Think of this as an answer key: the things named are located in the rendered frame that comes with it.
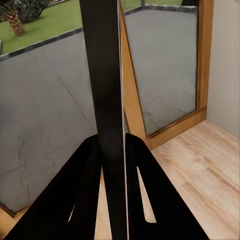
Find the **poster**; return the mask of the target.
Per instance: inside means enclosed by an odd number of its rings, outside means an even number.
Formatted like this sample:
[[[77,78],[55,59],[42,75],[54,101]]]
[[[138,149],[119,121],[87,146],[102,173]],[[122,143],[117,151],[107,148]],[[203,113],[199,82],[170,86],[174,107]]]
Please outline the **poster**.
[[[121,0],[79,0],[112,240],[128,240]]]

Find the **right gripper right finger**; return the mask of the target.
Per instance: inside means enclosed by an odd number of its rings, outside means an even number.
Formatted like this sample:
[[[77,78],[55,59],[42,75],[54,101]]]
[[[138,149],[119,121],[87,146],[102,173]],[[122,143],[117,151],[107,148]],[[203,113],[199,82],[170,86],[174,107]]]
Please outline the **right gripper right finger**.
[[[130,133],[125,163],[128,240],[210,240],[151,150]],[[157,223],[145,220],[137,166]]]

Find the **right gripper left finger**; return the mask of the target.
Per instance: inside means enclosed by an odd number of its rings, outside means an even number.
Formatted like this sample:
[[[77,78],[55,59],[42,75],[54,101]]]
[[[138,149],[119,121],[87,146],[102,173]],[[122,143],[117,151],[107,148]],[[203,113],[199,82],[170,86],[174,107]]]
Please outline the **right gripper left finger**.
[[[94,240],[102,160],[88,137],[4,240]]]

